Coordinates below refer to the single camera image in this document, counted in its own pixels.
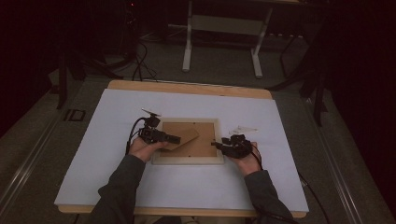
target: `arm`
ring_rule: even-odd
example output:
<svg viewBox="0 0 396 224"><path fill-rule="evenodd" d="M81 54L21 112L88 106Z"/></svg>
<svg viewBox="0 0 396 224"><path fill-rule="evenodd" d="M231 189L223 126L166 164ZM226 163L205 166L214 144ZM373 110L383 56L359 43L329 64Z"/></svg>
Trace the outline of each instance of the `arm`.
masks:
<svg viewBox="0 0 396 224"><path fill-rule="evenodd" d="M108 183L99 189L101 199L93 208L87 223L133 223L136 189L146 161L166 143L147 145L137 137Z"/></svg>
<svg viewBox="0 0 396 224"><path fill-rule="evenodd" d="M260 154L255 148L254 153L259 158ZM258 161L249 154L242 159L230 158L238 166L245 178L245 184L250 200L258 212L258 223L277 224L292 223L292 215L289 209L277 197L276 189L271 181L268 171L262 170ZM282 221L272 215L285 217L289 220Z"/></svg>

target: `white paper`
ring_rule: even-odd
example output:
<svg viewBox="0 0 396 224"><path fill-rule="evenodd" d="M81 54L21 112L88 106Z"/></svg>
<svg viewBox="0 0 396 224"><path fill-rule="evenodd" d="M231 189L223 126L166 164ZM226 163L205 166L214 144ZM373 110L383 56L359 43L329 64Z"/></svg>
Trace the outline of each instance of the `white paper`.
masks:
<svg viewBox="0 0 396 224"><path fill-rule="evenodd" d="M257 142L262 165L279 199L290 211L308 212L276 102L266 99L105 90L55 200L57 205L95 205L125 152L134 122L147 117L141 108L166 118L219 119L230 137L237 126L254 127L246 138ZM222 165L152 165L147 163L136 195L136 206L253 209L237 167Z"/></svg>

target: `dark background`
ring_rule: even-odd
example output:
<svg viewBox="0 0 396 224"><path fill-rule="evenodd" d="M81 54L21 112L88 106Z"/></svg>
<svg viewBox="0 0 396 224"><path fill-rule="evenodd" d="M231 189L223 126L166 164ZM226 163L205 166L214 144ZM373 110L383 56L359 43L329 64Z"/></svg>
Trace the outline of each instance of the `dark background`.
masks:
<svg viewBox="0 0 396 224"><path fill-rule="evenodd" d="M76 0L1 3L0 136L51 88L47 75L58 67L60 35L88 55L104 49L117 52L123 6L111 2L96 2L101 7ZM335 6L317 38L328 64L326 87L396 216L395 1L339 1ZM101 20L93 19L93 8ZM166 23L185 24L186 8L187 1L145 1L139 16L166 36ZM278 10L270 32L292 34L295 21L285 18L298 10Z"/></svg>

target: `gray floor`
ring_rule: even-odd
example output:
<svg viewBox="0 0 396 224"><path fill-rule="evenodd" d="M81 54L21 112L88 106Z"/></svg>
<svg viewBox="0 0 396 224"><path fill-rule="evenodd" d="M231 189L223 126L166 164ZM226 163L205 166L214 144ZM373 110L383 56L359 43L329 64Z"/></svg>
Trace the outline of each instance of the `gray floor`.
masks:
<svg viewBox="0 0 396 224"><path fill-rule="evenodd" d="M144 42L148 47L146 65L158 80L264 88L284 80L278 60L286 40L268 37L260 59L263 79L256 79L248 49L193 47L191 70L181 71L184 46L175 43ZM290 49L286 60L290 70L301 58L300 50ZM130 79L135 65L118 74ZM149 75L146 69L143 76ZM90 122L109 79L93 71L84 82L70 80L69 100L64 110L56 110L57 96L46 94L2 139L0 139L0 190L17 173L31 151L37 153L23 188L9 198L0 223L73 223L76 215L63 214L53 204L68 166ZM297 169L318 195L331 223L395 223L373 179L361 159L353 139L326 91L323 127L312 119L312 105L300 98L297 83L272 92L279 109ZM63 121L66 109L86 110L82 122ZM310 212L300 223L325 223L324 216L307 187L304 193ZM86 215L78 219L83 223Z"/></svg>

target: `square wooden frame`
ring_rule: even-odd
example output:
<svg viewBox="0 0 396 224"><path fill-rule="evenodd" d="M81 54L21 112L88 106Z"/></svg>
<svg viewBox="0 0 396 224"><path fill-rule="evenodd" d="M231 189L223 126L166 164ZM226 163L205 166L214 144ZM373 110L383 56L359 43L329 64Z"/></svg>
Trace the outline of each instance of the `square wooden frame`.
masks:
<svg viewBox="0 0 396 224"><path fill-rule="evenodd" d="M157 129L163 129L164 122L209 122L213 123L215 129L215 139L217 142L221 142L221 133L219 128L218 119L194 119L194 118L160 118L161 122ZM155 165L197 165L197 164L223 164L224 157L220 150L216 151L216 157L161 157L161 151L157 150L154 152L152 164Z"/></svg>

